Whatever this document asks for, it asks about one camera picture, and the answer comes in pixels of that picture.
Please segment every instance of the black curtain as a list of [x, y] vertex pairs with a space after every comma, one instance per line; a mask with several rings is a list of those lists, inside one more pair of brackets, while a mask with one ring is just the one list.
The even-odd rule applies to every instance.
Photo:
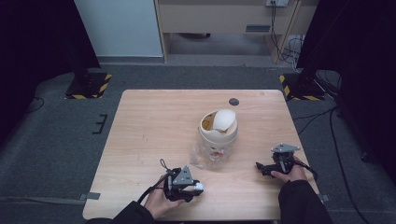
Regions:
[[0, 0], [0, 145], [36, 86], [76, 65], [100, 67], [73, 0]]
[[313, 70], [340, 74], [337, 104], [364, 150], [396, 184], [395, 12], [393, 0], [320, 0], [298, 67], [314, 64]]

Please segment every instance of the vent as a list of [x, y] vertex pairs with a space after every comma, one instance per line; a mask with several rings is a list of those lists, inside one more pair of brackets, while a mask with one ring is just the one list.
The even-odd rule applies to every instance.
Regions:
[[247, 25], [246, 32], [270, 32], [270, 25], [258, 25], [258, 24], [250, 24]]

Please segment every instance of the stand base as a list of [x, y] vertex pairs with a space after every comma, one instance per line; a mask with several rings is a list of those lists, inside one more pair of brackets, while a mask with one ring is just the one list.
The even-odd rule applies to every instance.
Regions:
[[285, 73], [279, 77], [288, 100], [324, 100], [324, 92], [316, 82], [298, 85], [299, 73]]
[[92, 84], [90, 87], [81, 86], [76, 78], [73, 79], [67, 92], [66, 99], [101, 98], [111, 75], [107, 73], [89, 73]]

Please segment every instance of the table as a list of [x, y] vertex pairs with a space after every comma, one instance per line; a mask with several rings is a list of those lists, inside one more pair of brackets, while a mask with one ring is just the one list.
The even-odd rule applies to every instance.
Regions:
[[[278, 52], [288, 46], [289, 36], [305, 35], [318, 0], [289, 0], [285, 7], [277, 7], [274, 26], [273, 8], [263, 0], [155, 0], [154, 3], [165, 61], [173, 33], [218, 33], [265, 35], [273, 62], [278, 63]], [[273, 30], [277, 47], [271, 37]]]
[[[239, 105], [230, 105], [231, 98]], [[233, 153], [218, 170], [189, 165], [201, 118], [222, 108], [234, 110], [238, 121]], [[161, 220], [277, 220], [282, 183], [262, 176], [255, 162], [272, 164], [270, 149], [279, 143], [302, 146], [281, 91], [125, 91], [92, 182], [91, 192], [100, 198], [87, 200], [83, 216], [116, 216], [165, 174], [164, 159], [170, 169], [189, 165], [205, 191]], [[303, 148], [295, 155], [308, 163]]]

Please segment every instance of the power strip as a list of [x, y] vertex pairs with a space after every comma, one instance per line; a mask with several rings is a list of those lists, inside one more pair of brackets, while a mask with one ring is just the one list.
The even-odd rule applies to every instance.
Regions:
[[274, 4], [277, 7], [286, 7], [289, 3], [289, 0], [267, 0], [265, 5], [267, 7], [272, 7]]

